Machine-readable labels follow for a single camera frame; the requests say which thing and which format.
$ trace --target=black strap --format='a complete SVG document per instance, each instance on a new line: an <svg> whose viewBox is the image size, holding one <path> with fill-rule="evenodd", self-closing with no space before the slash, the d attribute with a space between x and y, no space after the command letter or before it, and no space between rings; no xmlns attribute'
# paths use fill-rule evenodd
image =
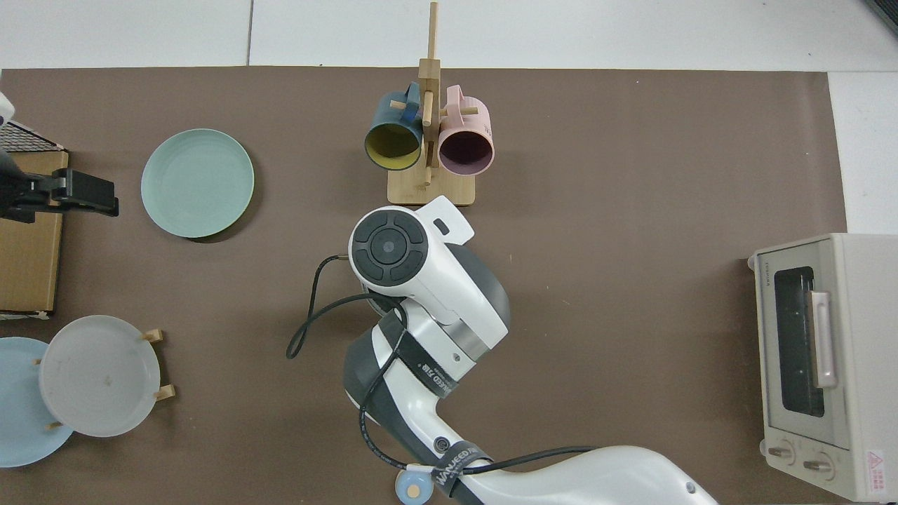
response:
<svg viewBox="0 0 898 505"><path fill-rule="evenodd" d="M439 462L434 465L430 478L443 494L452 498L453 489L458 483L459 477L462 476L464 467L478 459L492 461L480 447L467 440L459 440L449 447Z"/></svg>
<svg viewBox="0 0 898 505"><path fill-rule="evenodd" d="M387 314L377 325L392 347L405 332L402 323L394 313ZM440 367L433 356L421 347L414 335L406 335L400 341L396 354L421 384L440 398L446 398L458 386L458 383L449 376L443 367Z"/></svg>

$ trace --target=green plate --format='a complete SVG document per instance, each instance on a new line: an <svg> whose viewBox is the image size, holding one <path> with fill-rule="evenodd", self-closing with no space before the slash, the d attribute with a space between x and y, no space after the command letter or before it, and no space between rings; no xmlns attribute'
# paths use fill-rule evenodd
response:
<svg viewBox="0 0 898 505"><path fill-rule="evenodd" d="M153 151L140 196L150 218L170 234L214 235L250 205L255 176L239 142L213 129L189 129Z"/></svg>

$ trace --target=light blue knob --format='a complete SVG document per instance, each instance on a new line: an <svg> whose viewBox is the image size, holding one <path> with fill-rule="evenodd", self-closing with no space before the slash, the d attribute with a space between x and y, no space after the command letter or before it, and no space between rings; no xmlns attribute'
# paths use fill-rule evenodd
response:
<svg viewBox="0 0 898 505"><path fill-rule="evenodd" d="M396 496L403 505L424 505L433 494L430 474L402 470L396 475Z"/></svg>

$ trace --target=oven window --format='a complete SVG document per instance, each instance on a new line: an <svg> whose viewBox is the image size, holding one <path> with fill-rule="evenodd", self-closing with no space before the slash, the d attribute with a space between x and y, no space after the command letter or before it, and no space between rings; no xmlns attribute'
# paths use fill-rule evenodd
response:
<svg viewBox="0 0 898 505"><path fill-rule="evenodd" d="M823 417L823 389L811 377L811 333L806 293L814 289L814 270L800 267L778 271L773 276L777 298L779 335L779 381L783 407L814 417Z"/></svg>

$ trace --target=oven door handle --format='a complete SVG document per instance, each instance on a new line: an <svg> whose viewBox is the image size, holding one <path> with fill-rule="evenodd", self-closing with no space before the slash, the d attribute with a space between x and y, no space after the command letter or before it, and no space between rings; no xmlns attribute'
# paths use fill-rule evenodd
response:
<svg viewBox="0 0 898 505"><path fill-rule="evenodd" d="M830 294L807 291L807 315L810 320L811 369L814 387L835 387L835 359L832 355L832 321Z"/></svg>

